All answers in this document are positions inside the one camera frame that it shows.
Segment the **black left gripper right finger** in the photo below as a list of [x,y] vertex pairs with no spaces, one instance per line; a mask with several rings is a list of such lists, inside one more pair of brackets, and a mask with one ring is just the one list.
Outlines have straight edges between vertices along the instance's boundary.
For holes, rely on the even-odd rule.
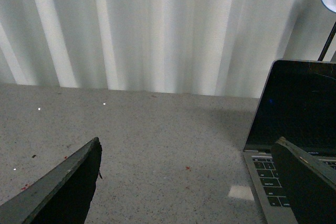
[[335,223],[335,169],[279,138],[271,154],[298,223]]

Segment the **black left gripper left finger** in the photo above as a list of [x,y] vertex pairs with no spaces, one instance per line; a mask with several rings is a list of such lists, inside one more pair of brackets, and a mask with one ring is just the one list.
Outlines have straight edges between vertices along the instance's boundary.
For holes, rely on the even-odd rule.
[[102,146],[95,137],[1,205],[1,223],[84,223],[96,190]]

